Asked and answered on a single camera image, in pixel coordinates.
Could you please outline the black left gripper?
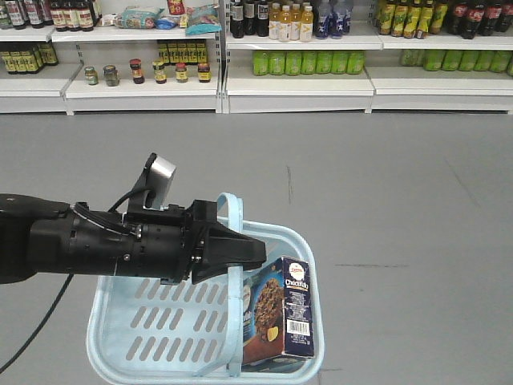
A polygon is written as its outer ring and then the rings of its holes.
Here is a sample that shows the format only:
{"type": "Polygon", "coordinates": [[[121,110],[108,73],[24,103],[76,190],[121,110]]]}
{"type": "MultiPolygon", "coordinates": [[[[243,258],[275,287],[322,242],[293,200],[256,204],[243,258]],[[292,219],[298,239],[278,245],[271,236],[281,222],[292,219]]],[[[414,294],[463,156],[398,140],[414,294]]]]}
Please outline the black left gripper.
{"type": "Polygon", "coordinates": [[[267,260],[265,243],[223,226],[211,201],[150,209],[130,199],[123,225],[131,233],[123,237],[115,276],[197,284],[226,274],[229,267],[254,270],[267,260]]]}

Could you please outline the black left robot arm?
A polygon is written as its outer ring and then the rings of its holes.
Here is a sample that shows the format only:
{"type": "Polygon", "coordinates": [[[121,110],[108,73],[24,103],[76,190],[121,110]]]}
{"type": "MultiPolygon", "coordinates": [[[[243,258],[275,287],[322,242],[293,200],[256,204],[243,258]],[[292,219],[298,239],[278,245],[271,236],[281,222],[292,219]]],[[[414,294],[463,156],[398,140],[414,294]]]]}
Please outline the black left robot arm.
{"type": "Polygon", "coordinates": [[[197,284],[266,261],[263,241],[222,225],[217,204],[146,209],[136,199],[125,214],[91,211],[37,197],[1,196],[1,282],[37,273],[158,278],[197,284]]]}

